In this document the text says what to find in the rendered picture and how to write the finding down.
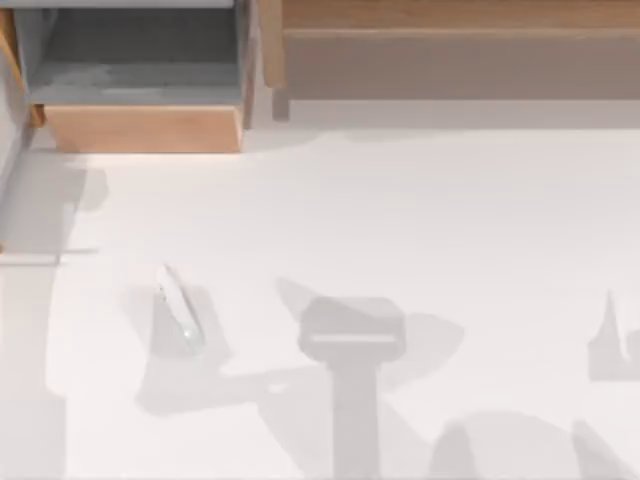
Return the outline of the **pale wooden drawer front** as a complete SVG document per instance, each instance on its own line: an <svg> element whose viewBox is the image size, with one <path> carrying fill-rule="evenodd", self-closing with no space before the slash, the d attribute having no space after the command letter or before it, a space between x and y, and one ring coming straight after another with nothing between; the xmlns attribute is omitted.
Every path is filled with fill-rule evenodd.
<svg viewBox="0 0 640 480"><path fill-rule="evenodd" d="M47 125L66 153L237 153L237 106L47 105Z"/></svg>

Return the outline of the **wooden cupboard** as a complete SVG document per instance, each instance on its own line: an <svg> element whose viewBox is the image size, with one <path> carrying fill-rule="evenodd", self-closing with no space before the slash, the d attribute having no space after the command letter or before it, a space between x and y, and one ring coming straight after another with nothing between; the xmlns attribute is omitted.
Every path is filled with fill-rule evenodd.
<svg viewBox="0 0 640 480"><path fill-rule="evenodd" d="M300 101L640 99L640 0L256 0L273 112Z"/></svg>

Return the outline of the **grey pierced drawer inside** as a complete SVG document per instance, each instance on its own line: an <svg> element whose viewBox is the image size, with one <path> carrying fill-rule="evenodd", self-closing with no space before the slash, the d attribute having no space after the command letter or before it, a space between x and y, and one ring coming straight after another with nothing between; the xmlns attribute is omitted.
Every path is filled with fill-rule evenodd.
<svg viewBox="0 0 640 480"><path fill-rule="evenodd" d="M0 0L34 127L47 105L240 107L252 0Z"/></svg>

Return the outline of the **wooden cupboard side panel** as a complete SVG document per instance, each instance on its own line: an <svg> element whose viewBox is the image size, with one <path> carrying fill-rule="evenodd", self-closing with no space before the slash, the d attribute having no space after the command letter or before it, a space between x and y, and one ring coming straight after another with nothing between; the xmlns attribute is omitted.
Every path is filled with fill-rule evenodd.
<svg viewBox="0 0 640 480"><path fill-rule="evenodd" d="M14 10L10 8L0 8L0 49L7 59L10 71L20 87L23 97L26 97L26 83L20 66ZM43 106L29 103L27 110L29 125L42 128L46 123Z"/></svg>

